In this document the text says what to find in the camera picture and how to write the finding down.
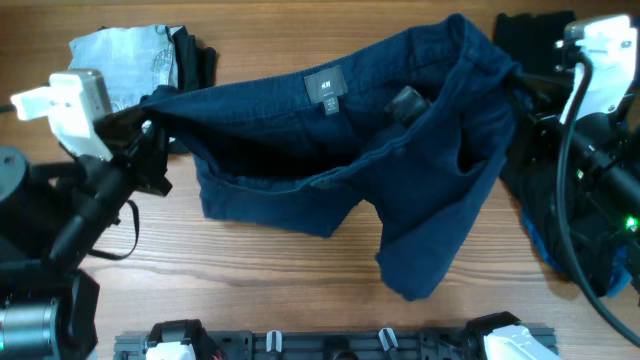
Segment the navy blue shorts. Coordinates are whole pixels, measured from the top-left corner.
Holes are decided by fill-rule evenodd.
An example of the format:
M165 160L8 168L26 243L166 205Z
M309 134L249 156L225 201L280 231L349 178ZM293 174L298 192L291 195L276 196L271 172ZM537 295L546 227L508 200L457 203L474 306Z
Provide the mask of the navy blue shorts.
M331 236L361 202L383 282L428 297L500 175L519 67L469 19L409 28L299 72L141 106L194 156L205 216Z

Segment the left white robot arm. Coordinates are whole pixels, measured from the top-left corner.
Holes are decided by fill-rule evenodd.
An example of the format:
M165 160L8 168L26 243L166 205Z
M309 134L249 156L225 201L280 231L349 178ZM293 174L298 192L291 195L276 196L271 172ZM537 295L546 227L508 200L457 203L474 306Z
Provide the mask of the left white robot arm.
M140 191L166 196L169 135L131 108L99 121L110 160L78 155L33 164L13 146L1 149L1 356L85 359L97 345L99 284L80 269L102 233Z

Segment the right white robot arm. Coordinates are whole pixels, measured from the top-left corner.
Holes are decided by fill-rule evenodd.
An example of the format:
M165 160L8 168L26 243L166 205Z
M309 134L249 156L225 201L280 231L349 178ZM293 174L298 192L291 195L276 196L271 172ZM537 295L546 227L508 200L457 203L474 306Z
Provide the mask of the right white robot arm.
M639 136L616 114L559 120L566 89L524 77L503 88L518 123L501 178L539 257L575 283L614 330L639 336L603 304L639 285Z

